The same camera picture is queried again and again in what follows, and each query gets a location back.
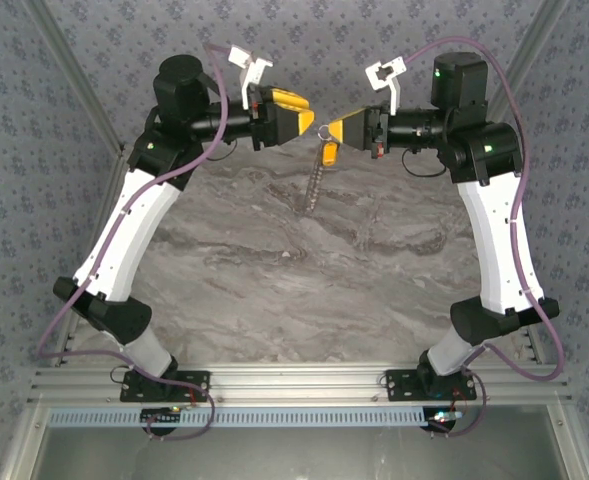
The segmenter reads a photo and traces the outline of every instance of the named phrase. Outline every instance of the gray marble floor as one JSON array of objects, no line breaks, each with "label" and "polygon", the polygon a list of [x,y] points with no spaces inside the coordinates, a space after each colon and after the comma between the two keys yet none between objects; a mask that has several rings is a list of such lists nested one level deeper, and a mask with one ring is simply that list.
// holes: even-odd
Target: gray marble floor
[{"label": "gray marble floor", "polygon": [[[400,151],[371,160],[343,147],[304,216],[315,149],[240,144],[199,168],[161,222],[133,296],[179,361],[415,361],[449,328],[450,305],[478,294],[471,226],[448,176],[409,176]],[[408,163],[440,167],[427,153]],[[500,342],[523,359],[524,343]],[[107,345],[78,326],[74,349]]]}]

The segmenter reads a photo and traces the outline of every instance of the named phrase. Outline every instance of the white plastic clip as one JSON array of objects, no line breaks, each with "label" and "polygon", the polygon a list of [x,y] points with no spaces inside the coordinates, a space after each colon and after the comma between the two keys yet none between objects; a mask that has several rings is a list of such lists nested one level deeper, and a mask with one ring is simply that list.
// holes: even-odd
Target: white plastic clip
[{"label": "white plastic clip", "polygon": [[403,57],[396,57],[394,60],[381,64],[376,62],[365,69],[365,74],[372,84],[372,88],[376,91],[382,90],[385,87],[390,87],[390,115],[396,115],[396,110],[401,105],[401,86],[398,84],[398,77],[405,72],[407,67],[403,61]]},{"label": "white plastic clip", "polygon": [[273,67],[274,63],[261,57],[257,57],[252,52],[232,45],[230,55],[227,58],[230,63],[241,67],[241,98],[243,99],[243,108],[248,110],[250,102],[247,97],[247,88],[251,85],[258,85],[265,71],[265,67]]}]

